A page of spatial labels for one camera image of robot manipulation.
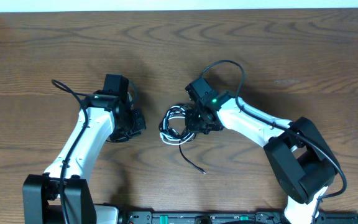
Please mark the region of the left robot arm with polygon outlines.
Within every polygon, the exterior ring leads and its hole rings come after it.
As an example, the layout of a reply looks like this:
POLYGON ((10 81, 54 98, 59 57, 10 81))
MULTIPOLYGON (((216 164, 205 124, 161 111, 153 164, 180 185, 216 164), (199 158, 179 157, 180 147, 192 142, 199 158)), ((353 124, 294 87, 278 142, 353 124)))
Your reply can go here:
POLYGON ((30 174, 22 188, 26 223, 127 223, 127 213, 108 203, 93 202, 88 182, 106 142, 126 142, 146 129, 137 100, 128 92, 132 82, 107 74, 103 88, 77 93, 58 80, 52 85, 70 93, 80 112, 57 158, 43 174, 30 174))

